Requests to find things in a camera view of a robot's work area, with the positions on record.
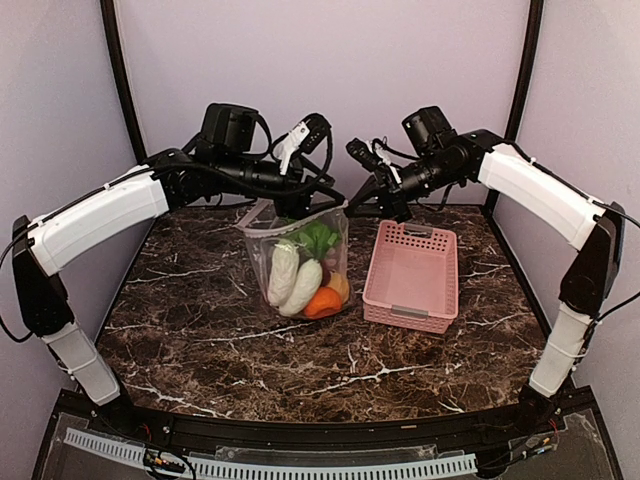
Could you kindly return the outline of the green toy leaf vegetable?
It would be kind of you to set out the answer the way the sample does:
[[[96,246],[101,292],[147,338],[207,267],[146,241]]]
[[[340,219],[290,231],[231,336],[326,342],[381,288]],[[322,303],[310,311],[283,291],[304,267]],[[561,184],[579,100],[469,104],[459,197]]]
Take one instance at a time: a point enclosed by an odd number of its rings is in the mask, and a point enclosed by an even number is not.
[[[314,220],[291,233],[288,239],[301,248],[308,257],[323,260],[329,250],[340,243],[341,234],[323,222]]]

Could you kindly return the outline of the clear zip top bag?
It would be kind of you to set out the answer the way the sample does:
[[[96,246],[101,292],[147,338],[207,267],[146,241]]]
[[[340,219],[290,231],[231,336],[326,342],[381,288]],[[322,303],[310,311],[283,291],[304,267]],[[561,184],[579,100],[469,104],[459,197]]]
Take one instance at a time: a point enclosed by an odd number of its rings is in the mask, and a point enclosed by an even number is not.
[[[311,223],[312,221],[321,221],[330,228],[338,230],[341,234],[341,241],[327,253],[327,255],[336,255],[338,264],[335,268],[329,269],[323,265],[322,260],[318,260],[323,269],[323,279],[320,287],[328,287],[332,272],[339,272],[340,274],[346,276],[348,279],[347,270],[349,221],[345,214],[345,209],[347,206],[348,203],[345,202],[344,205],[339,207],[319,208],[319,212],[314,213],[305,219],[293,220],[289,218],[279,217],[275,212],[274,203],[272,201],[260,200],[247,214],[245,214],[245,216],[236,225],[236,228],[240,230],[244,236],[249,260],[256,275],[263,298],[266,303],[280,316],[282,316],[279,313],[280,306],[273,307],[267,300],[267,289],[271,270],[271,257],[275,245],[282,239],[289,240],[288,236],[291,233],[303,228],[305,225]],[[299,268],[307,260],[314,259],[308,257],[298,246],[297,248],[299,254]],[[343,303],[342,308],[338,313],[346,309],[350,300],[351,285],[350,298],[346,303]],[[304,315],[304,309],[297,315],[287,318],[318,320],[307,318]]]

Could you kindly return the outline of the white toy radish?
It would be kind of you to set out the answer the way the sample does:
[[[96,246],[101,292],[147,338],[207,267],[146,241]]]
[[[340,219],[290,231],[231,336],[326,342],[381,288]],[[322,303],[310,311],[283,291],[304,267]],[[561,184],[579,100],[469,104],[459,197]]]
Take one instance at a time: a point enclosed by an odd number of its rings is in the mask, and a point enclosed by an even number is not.
[[[271,257],[267,300],[273,307],[283,305],[292,293],[297,271],[299,254],[297,246],[290,240],[282,239],[274,247]]]
[[[309,259],[304,262],[298,270],[292,293],[279,307],[279,313],[285,317],[292,317],[301,312],[314,297],[322,279],[323,269],[318,260]]]

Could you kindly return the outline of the yellow toy lemon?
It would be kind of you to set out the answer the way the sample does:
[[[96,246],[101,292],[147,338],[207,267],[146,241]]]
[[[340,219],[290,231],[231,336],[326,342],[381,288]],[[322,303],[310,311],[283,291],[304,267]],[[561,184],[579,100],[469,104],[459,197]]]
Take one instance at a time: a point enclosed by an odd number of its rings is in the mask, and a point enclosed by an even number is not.
[[[339,272],[332,272],[328,287],[335,290],[341,297],[342,303],[350,298],[350,283],[346,276]]]

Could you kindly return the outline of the orange toy tangerine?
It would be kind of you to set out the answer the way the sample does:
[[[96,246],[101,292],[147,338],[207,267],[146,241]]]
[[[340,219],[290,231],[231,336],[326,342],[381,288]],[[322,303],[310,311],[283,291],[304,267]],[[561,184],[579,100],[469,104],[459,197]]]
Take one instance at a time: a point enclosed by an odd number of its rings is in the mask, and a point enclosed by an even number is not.
[[[321,319],[338,313],[343,302],[340,294],[330,287],[320,287],[304,309],[309,319]]]

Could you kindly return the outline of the red toy strawberry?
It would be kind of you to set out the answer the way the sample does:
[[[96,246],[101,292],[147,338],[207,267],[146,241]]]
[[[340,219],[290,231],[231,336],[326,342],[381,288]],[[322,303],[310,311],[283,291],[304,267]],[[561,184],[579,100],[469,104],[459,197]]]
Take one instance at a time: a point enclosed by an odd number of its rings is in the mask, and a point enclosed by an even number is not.
[[[337,266],[338,260],[335,254],[328,254],[323,260],[322,263],[329,269],[333,269]]]

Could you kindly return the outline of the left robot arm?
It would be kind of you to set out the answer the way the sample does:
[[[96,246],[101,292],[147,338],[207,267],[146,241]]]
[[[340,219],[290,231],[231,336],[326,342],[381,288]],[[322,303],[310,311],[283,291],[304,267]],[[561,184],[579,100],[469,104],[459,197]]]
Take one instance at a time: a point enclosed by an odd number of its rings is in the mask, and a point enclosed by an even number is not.
[[[78,256],[141,222],[223,194],[274,203],[279,215],[302,219],[316,212],[321,192],[337,201],[328,170],[333,156],[329,121],[310,113],[289,132],[251,149],[257,128],[269,129],[255,109],[210,104],[202,126],[181,149],[170,148],[69,204],[34,220],[21,216],[3,255],[12,273],[21,318],[75,378],[101,417],[120,436],[141,427],[140,412],[76,322],[60,271]]]

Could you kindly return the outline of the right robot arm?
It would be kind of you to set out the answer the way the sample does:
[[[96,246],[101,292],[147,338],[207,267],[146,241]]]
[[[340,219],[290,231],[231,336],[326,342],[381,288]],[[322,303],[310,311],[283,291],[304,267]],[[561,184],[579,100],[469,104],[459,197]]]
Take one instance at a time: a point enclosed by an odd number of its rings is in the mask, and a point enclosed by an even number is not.
[[[619,272],[631,218],[619,204],[604,204],[569,184],[510,140],[485,129],[457,133],[437,106],[409,115],[403,128],[416,152],[404,167],[385,157],[389,148],[378,138],[347,144],[348,154],[371,174],[350,201],[349,216],[407,221],[409,202],[472,181],[526,208],[577,252],[561,281],[559,312],[542,356],[510,413],[511,426],[530,434],[550,419],[562,384],[608,315],[602,305]]]

